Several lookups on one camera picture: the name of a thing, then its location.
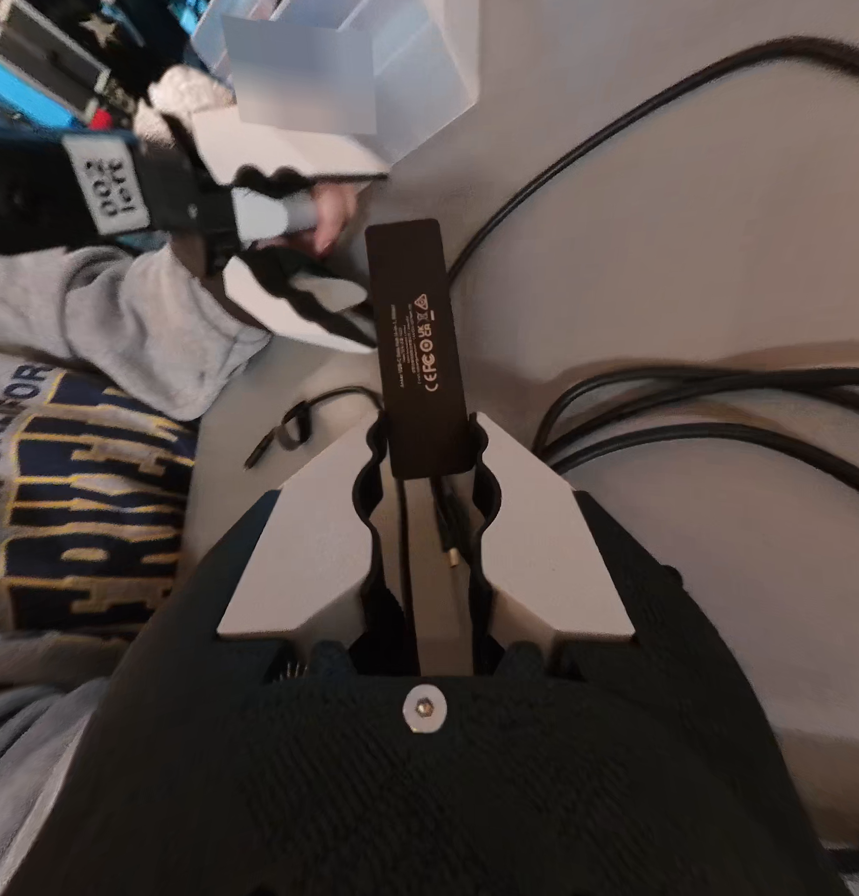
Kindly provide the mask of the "grey usb cable plug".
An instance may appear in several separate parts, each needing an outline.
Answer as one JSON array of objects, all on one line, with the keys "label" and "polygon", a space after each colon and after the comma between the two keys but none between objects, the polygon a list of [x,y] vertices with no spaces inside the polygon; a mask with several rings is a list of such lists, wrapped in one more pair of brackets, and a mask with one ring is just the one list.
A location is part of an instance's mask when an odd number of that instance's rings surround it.
[{"label": "grey usb cable plug", "polygon": [[308,191],[274,198],[253,189],[234,187],[230,197],[241,243],[314,230],[317,226],[318,212]]}]

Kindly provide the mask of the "blue box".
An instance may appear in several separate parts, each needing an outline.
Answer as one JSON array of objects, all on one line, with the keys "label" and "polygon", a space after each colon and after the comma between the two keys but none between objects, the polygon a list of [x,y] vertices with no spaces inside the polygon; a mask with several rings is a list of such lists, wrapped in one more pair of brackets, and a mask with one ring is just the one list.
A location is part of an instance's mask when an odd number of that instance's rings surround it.
[{"label": "blue box", "polygon": [[50,128],[68,128],[76,122],[74,116],[39,88],[27,84],[0,64],[0,101],[20,113],[33,124]]}]

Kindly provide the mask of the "person's printed grey sweatshirt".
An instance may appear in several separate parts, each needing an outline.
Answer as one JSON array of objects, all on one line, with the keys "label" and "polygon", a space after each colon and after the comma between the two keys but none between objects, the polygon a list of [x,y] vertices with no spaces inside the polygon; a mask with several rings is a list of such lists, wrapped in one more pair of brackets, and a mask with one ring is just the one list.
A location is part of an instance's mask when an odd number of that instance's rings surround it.
[{"label": "person's printed grey sweatshirt", "polygon": [[0,689],[112,673],[174,586],[197,430],[0,353]]}]

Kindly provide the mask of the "white fluffy cloth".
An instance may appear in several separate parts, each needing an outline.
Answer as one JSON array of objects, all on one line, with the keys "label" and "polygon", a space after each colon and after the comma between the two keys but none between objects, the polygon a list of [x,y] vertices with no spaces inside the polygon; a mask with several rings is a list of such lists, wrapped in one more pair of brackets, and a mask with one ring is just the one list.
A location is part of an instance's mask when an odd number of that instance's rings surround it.
[{"label": "white fluffy cloth", "polygon": [[234,106],[233,92],[211,74],[185,64],[173,65],[139,100],[132,132],[139,140],[171,149],[177,141],[168,119],[176,120],[192,133],[195,114]]}]

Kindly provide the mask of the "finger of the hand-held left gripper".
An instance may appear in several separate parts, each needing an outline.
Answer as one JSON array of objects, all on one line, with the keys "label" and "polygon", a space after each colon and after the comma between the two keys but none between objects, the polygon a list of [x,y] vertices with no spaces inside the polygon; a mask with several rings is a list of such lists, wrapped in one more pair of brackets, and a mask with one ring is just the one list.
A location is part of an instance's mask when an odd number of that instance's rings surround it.
[{"label": "finger of the hand-held left gripper", "polygon": [[195,113],[191,128],[200,157],[220,185],[230,185],[244,167],[264,175],[289,169],[315,182],[353,185],[385,180],[391,169],[353,138],[247,123],[235,106]]},{"label": "finger of the hand-held left gripper", "polygon": [[229,300],[274,336],[352,354],[377,349],[368,291],[296,249],[247,249],[222,279]]}]

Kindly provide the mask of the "person's left forearm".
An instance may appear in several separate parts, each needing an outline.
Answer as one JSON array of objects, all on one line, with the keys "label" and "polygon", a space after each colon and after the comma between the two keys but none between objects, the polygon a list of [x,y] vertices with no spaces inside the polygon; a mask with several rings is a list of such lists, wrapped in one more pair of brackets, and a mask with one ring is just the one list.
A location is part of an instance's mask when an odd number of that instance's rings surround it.
[{"label": "person's left forearm", "polygon": [[177,421],[198,420],[270,342],[171,247],[0,255],[0,354],[95,370]]}]

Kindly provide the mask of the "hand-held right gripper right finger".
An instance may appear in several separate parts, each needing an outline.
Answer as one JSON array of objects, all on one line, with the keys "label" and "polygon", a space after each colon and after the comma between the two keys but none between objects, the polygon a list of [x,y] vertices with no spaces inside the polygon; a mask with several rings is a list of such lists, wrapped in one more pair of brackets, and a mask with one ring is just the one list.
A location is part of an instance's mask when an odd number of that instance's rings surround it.
[{"label": "hand-held right gripper right finger", "polygon": [[498,644],[629,642],[635,627],[576,493],[487,414],[470,422],[480,631]]}]

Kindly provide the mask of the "black case with star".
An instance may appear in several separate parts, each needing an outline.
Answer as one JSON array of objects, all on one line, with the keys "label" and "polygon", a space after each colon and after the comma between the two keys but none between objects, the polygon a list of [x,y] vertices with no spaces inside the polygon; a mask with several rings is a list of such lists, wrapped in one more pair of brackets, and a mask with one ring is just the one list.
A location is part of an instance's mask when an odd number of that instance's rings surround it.
[{"label": "black case with star", "polygon": [[84,126],[132,126],[137,102],[110,67],[28,2],[0,2],[0,66]]}]

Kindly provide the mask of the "black usb hub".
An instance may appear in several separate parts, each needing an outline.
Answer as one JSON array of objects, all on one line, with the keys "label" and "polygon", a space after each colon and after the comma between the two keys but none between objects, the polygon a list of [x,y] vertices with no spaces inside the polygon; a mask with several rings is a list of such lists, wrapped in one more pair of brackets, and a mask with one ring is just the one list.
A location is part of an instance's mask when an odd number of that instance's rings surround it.
[{"label": "black usb hub", "polygon": [[442,234],[434,218],[365,231],[393,476],[452,476],[473,466]]}]

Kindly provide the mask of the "black usb-c plug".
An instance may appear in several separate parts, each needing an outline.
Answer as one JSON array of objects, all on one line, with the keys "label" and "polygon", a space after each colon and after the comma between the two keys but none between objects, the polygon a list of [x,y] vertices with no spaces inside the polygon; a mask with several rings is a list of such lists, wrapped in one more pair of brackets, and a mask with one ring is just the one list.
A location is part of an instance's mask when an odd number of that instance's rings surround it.
[{"label": "black usb-c plug", "polygon": [[435,505],[435,519],[442,546],[449,566],[457,567],[469,560],[469,519],[457,493],[446,479],[434,477],[430,481]]}]

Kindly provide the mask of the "person's grey pants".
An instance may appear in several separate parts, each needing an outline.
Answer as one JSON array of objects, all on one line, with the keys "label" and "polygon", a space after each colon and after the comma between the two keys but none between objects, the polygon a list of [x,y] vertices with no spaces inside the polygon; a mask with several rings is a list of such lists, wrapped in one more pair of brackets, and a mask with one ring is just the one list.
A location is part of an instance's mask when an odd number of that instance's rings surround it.
[{"label": "person's grey pants", "polygon": [[50,816],[80,739],[108,688],[96,678],[70,692],[0,692],[0,894]]}]

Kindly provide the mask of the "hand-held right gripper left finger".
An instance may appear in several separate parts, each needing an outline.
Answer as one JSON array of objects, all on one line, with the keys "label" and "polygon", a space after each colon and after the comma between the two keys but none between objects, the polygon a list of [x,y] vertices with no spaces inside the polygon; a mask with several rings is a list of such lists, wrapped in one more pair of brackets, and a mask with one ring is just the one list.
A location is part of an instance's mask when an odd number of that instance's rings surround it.
[{"label": "hand-held right gripper left finger", "polygon": [[368,632],[365,588],[384,578],[371,516],[385,452],[373,410],[284,482],[219,637],[355,644]]}]

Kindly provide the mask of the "translucent plastic box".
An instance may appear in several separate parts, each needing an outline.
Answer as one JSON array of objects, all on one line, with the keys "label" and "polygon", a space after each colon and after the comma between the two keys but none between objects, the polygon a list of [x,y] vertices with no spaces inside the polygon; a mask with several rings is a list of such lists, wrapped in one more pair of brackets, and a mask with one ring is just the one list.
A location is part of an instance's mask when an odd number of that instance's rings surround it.
[{"label": "translucent plastic box", "polygon": [[191,42],[243,121],[347,136],[390,166],[480,95],[479,2],[210,2]]}]

